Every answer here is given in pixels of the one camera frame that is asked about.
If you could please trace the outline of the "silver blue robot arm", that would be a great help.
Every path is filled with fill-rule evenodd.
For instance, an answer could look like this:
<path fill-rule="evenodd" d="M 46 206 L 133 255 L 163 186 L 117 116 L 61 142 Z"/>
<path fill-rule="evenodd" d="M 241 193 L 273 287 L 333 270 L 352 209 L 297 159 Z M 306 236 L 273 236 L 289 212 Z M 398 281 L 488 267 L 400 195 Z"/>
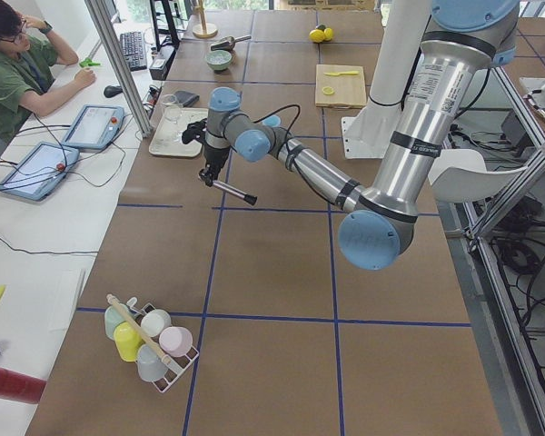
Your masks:
<path fill-rule="evenodd" d="M 417 197 L 473 76 L 514 56 L 515 1 L 395 1 L 391 5 L 370 97 L 345 119 L 344 153 L 381 164 L 364 187 L 295 139 L 241 110 L 241 97 L 219 87 L 199 125 L 208 186 L 230 153 L 249 162 L 272 156 L 324 200 L 345 212 L 338 239 L 346 259 L 366 270 L 391 265 L 411 244 Z"/>

